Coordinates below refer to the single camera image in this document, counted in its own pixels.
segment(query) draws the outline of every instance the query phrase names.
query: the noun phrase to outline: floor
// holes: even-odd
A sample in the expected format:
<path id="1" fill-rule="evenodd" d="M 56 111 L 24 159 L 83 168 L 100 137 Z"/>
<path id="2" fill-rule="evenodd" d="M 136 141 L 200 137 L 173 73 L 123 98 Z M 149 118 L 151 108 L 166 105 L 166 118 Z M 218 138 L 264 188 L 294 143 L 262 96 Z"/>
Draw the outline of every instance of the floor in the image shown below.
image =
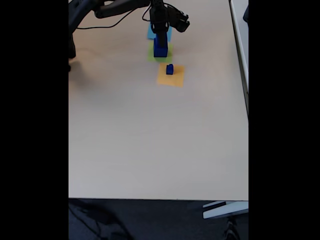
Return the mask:
<path id="1" fill-rule="evenodd" d="M 193 201 L 178 200 L 118 200 L 85 199 L 116 214 L 134 240 L 223 240 L 227 218 L 203 219 L 202 210 Z M 75 207 L 71 209 L 91 228 L 97 230 L 95 221 L 85 217 Z M 248 240 L 249 214 L 236 217 L 236 230 L 240 240 Z M 101 236 L 109 237 L 116 226 L 101 226 Z M 69 211 L 69 240 L 96 240 Z"/>

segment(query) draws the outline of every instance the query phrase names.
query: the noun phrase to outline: white table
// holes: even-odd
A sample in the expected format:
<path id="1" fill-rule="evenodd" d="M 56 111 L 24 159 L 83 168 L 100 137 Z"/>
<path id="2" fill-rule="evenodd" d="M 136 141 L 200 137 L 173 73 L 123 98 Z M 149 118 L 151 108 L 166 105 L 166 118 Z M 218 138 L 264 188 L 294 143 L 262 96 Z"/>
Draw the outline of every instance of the white table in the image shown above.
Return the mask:
<path id="1" fill-rule="evenodd" d="M 74 32 L 70 198 L 248 200 L 248 116 L 229 3 L 168 3 L 190 20 L 171 39 L 183 87 L 157 85 L 144 9 L 114 28 Z M 81 27 L 119 18 L 91 12 Z"/>

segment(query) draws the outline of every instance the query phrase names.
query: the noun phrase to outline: wire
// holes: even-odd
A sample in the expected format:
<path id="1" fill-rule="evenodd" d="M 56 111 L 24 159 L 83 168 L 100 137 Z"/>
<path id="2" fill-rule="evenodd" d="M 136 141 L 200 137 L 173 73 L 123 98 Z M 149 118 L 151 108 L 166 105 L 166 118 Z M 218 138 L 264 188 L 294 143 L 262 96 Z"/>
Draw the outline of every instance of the wire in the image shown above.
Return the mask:
<path id="1" fill-rule="evenodd" d="M 128 16 L 130 13 L 132 13 L 135 9 L 131 10 L 130 12 L 128 12 L 126 15 L 124 15 L 118 22 L 116 22 L 114 25 L 112 26 L 89 26 L 89 27 L 77 27 L 76 29 L 80 29 L 80 30 L 85 30 L 85 29 L 110 29 L 113 28 L 115 26 L 117 26 L 126 16 Z"/>
<path id="2" fill-rule="evenodd" d="M 169 3 L 165 3 L 165 2 L 164 2 L 163 4 L 165 4 L 165 5 L 167 5 L 167 6 L 170 6 L 170 7 L 174 8 L 175 10 L 179 11 L 179 9 L 177 9 L 175 6 L 172 6 L 172 5 L 169 4 Z M 147 11 L 148 11 L 150 8 L 151 8 L 151 2 L 150 2 L 150 5 L 144 10 L 144 13 L 143 13 L 143 15 L 142 15 L 142 20 L 143 20 L 143 21 L 151 22 L 150 20 L 144 18 L 144 16 L 146 15 Z"/>
<path id="3" fill-rule="evenodd" d="M 151 8 L 151 2 L 149 4 L 149 6 L 144 10 L 144 13 L 142 15 L 142 20 L 146 21 L 146 22 L 150 22 L 150 20 L 144 19 L 144 16 L 146 15 L 146 13 L 148 12 L 148 10 Z"/>
<path id="4" fill-rule="evenodd" d="M 72 215 L 73 215 L 76 219 L 78 219 L 83 225 L 85 225 L 92 233 L 94 233 L 94 235 L 96 235 L 98 238 L 101 238 L 100 235 L 99 235 L 95 230 L 93 230 L 91 227 L 89 227 L 89 226 L 85 223 L 85 221 L 83 221 L 80 217 L 78 217 L 78 216 L 74 213 L 74 211 L 71 210 L 70 206 L 68 206 L 68 208 L 69 208 L 70 212 L 72 213 Z"/>

